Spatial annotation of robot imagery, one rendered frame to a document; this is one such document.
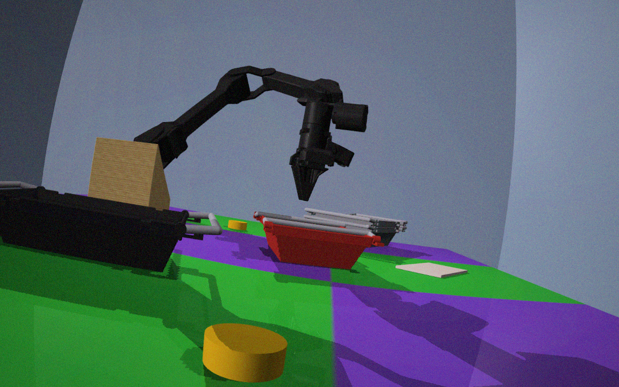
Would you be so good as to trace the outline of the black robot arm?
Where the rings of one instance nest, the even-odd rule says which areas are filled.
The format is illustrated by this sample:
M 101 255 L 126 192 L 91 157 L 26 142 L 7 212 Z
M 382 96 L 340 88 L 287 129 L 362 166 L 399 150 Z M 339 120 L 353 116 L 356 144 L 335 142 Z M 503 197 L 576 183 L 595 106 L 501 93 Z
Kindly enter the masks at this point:
M 262 78 L 263 85 L 250 91 L 247 73 Z M 212 118 L 227 104 L 239 104 L 255 99 L 265 91 L 280 91 L 293 96 L 302 106 L 306 106 L 303 123 L 330 126 L 336 129 L 365 132 L 368 122 L 368 105 L 343 102 L 342 90 L 338 82 L 320 78 L 316 81 L 284 74 L 273 68 L 259 69 L 252 66 L 230 69 L 217 83 L 217 87 L 195 106 L 183 113 L 175 121 L 162 122 L 140 134 L 133 141 L 156 143 L 160 149 L 162 165 L 166 168 L 174 158 L 186 151 L 186 139 L 204 122 Z M 354 152 L 327 139 L 325 150 L 332 151 L 335 162 L 343 167 L 349 166 Z

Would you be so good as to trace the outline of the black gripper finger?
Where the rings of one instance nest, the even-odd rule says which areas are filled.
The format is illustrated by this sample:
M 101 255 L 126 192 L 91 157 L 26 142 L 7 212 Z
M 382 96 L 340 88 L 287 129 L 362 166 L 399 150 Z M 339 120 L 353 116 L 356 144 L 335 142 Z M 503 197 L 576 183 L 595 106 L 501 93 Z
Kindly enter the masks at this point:
M 299 200 L 303 200 L 302 199 L 302 195 L 301 195 L 301 188 L 300 188 L 300 182 L 299 182 L 299 172 L 298 172 L 298 168 L 297 165 L 291 165 L 292 168 L 292 172 L 294 174 L 294 181 L 296 184 L 296 189 L 297 189 L 297 194 L 299 196 Z
M 328 168 L 309 164 L 297 163 L 299 182 L 303 201 L 308 201 L 319 176 Z

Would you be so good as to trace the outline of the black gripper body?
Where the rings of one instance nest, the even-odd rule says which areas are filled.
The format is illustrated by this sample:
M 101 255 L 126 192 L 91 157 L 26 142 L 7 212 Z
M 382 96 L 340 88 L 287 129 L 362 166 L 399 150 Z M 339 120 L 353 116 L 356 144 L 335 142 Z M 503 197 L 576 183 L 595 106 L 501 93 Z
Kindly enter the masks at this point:
M 325 168 L 332 167 L 336 156 L 332 151 L 325 150 L 330 137 L 329 128 L 319 124 L 303 123 L 299 132 L 299 148 L 290 156 L 290 165 L 297 163 L 309 164 Z

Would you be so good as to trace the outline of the yellow short cylinder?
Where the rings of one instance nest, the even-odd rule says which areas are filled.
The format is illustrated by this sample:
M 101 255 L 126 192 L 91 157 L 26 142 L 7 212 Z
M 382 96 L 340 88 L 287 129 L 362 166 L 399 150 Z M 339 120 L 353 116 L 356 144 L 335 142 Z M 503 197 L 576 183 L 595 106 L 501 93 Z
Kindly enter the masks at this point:
M 203 364 L 218 376 L 240 382 L 267 382 L 283 373 L 287 341 L 250 324 L 214 324 L 205 329 Z
M 247 223 L 246 222 L 240 222 L 240 221 L 237 221 L 237 220 L 229 220 L 228 227 L 229 228 L 233 228 L 234 230 L 246 231 L 247 230 Z

